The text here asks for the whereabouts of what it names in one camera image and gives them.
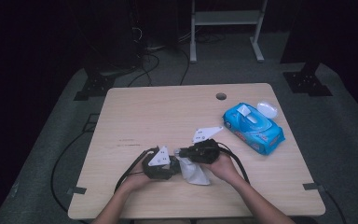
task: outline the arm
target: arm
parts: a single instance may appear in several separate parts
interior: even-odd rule
[[[142,186],[152,181],[144,173],[136,174],[142,171],[143,171],[142,161],[140,161],[138,162],[138,164],[136,164],[136,166],[131,171],[134,175],[129,175],[124,180],[124,182],[117,189],[117,191],[112,196],[110,201],[107,203],[106,207],[92,221],[93,224],[118,223],[118,219],[120,218],[121,211],[123,210],[124,204],[127,201],[130,194],[133,191],[140,189]]]
[[[214,175],[228,182],[240,194],[259,223],[294,223],[238,174],[227,154],[221,153],[217,161],[212,164],[202,164],[202,167],[211,170]]]

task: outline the gray carpet floor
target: gray carpet floor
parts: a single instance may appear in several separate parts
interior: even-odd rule
[[[358,223],[358,104],[339,76],[323,64],[316,75],[333,96],[309,97],[305,93],[292,93],[282,73],[299,71],[303,64],[280,64],[288,34],[260,36],[259,45],[266,58],[263,63],[256,61],[249,36],[227,35],[225,40],[215,44],[198,44],[198,62],[188,67],[183,85],[269,83],[312,177],[333,195],[347,222]],[[181,49],[188,55],[188,44]],[[154,55],[159,58],[159,65],[149,73],[151,85],[179,85],[187,67],[185,54],[163,50]],[[145,69],[155,64],[156,58],[144,56]],[[138,70],[119,77],[115,87],[127,87],[142,73]],[[54,201],[50,176],[62,151],[82,133],[89,115],[100,113],[103,106],[103,97],[74,101],[86,79],[85,71],[80,69],[67,84],[1,206],[0,223],[79,223],[70,219]],[[149,85],[146,76],[132,84]],[[56,167],[54,189],[64,207],[71,202],[72,196],[67,192],[76,185],[91,137],[92,133],[82,134],[68,147]],[[332,200],[325,192],[321,195],[326,212],[315,219],[319,223],[342,223]]]

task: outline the white metal stand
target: white metal stand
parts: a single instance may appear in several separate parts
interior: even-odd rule
[[[260,35],[261,25],[263,23],[266,12],[267,1],[263,0],[260,10],[244,10],[244,11],[196,11],[196,0],[192,1],[191,6],[191,42],[190,42],[190,61],[197,62],[196,52],[196,26],[197,25],[240,25],[251,24],[256,25],[255,36],[250,38],[252,47],[255,52],[257,61],[264,62],[263,54],[257,41]]]

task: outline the blue plastic package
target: blue plastic package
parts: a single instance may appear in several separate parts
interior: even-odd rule
[[[246,103],[230,108],[223,120],[230,131],[262,155],[270,154],[284,140],[281,127]]]

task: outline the light wood surface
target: light wood surface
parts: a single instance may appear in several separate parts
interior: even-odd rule
[[[226,100],[216,99],[222,92]],[[244,102],[256,106],[266,100],[279,109],[275,122],[286,140],[262,156],[224,129],[213,139],[227,145],[240,159],[252,186],[289,216],[319,216],[324,203],[313,183],[292,131],[269,84],[119,88],[110,90],[92,137],[68,215],[94,218],[113,195],[121,175],[142,151],[155,146],[192,146],[198,128],[223,126],[222,116]],[[206,171],[210,186],[186,183],[182,176],[151,183],[134,192],[122,213],[124,218],[250,217],[238,193]]]

